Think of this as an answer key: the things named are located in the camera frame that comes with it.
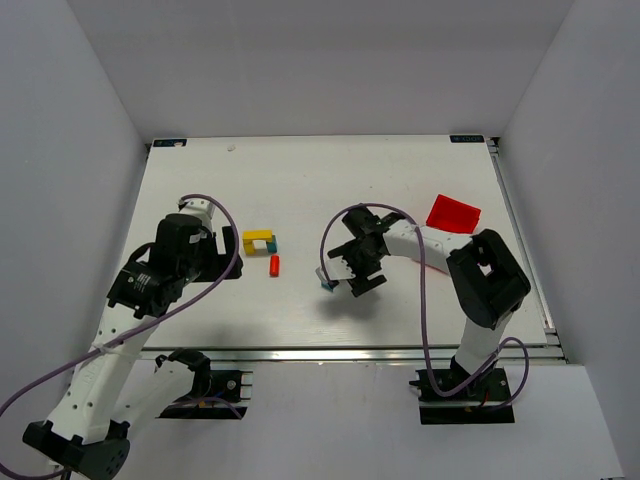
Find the red plastic bin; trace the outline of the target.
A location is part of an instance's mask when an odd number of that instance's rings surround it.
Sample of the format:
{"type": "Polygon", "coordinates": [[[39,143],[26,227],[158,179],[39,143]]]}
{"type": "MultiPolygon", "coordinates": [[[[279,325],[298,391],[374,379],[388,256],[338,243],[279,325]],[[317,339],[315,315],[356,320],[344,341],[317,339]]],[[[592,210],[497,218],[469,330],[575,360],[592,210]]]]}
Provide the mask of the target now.
{"type": "Polygon", "coordinates": [[[449,196],[438,194],[426,225],[455,234],[472,234],[481,217],[482,210],[449,196]]]}

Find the yellow arch block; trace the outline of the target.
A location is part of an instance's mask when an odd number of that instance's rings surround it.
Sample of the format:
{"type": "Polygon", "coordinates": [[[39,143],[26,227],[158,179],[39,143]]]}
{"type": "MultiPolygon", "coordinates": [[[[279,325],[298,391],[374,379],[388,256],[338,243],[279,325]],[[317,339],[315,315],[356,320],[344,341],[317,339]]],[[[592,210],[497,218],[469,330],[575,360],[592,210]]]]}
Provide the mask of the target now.
{"type": "Polygon", "coordinates": [[[253,256],[256,253],[256,242],[264,242],[269,244],[273,242],[273,232],[271,230],[249,230],[242,234],[242,244],[244,252],[247,256],[253,256]]]}

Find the teal rectangular block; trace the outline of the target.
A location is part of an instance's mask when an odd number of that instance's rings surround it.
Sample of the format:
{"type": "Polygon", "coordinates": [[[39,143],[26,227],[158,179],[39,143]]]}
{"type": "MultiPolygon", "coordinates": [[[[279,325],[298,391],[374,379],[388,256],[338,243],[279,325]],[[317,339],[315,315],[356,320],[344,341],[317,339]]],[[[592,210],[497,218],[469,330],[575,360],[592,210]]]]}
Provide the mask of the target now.
{"type": "Polygon", "coordinates": [[[278,252],[276,235],[273,234],[271,238],[266,242],[267,251],[270,254],[276,254],[278,252]]]}

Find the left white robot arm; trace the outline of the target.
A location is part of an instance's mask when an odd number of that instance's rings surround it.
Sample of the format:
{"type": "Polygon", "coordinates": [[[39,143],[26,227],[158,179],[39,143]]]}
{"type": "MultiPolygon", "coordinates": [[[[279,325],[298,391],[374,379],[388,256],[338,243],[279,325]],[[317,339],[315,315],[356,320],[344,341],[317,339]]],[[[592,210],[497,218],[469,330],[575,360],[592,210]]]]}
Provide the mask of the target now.
{"type": "Polygon", "coordinates": [[[130,451],[134,431],[176,400],[199,402],[211,390],[210,361],[179,348],[161,359],[152,377],[120,396],[156,321],[194,282],[216,286],[241,275],[238,232],[222,229],[220,252],[208,213],[172,213],[153,241],[134,250],[107,294],[94,338],[95,355],[80,361],[71,383],[46,419],[30,423],[25,444],[87,479],[113,479],[130,451]]]}

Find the red cylinder block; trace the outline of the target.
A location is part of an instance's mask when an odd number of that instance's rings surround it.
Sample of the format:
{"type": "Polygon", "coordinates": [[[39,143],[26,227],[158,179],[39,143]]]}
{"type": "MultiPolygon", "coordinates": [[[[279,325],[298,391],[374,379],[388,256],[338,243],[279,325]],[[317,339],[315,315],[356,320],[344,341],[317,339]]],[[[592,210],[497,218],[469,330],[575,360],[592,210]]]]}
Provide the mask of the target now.
{"type": "Polygon", "coordinates": [[[271,277],[278,277],[280,274],[280,256],[274,254],[270,257],[269,263],[269,275],[271,277]]]}

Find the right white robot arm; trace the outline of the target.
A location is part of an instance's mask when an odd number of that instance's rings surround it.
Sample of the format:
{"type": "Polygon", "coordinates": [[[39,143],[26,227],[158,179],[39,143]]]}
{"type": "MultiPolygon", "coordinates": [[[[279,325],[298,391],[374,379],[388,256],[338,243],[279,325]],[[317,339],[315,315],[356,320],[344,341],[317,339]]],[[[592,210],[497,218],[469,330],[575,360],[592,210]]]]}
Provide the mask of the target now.
{"type": "Polygon", "coordinates": [[[334,290],[347,283],[354,297],[383,285],[382,261],[398,257],[419,263],[420,324],[427,324],[427,268],[452,281],[466,321],[451,368],[471,384],[496,362],[506,338],[504,330],[531,291],[531,284],[514,255],[494,230],[478,234],[448,233],[419,225],[408,213],[389,207],[374,214],[374,203],[341,210],[341,221],[352,237],[346,243],[320,249],[316,274],[321,285],[334,290]]]}

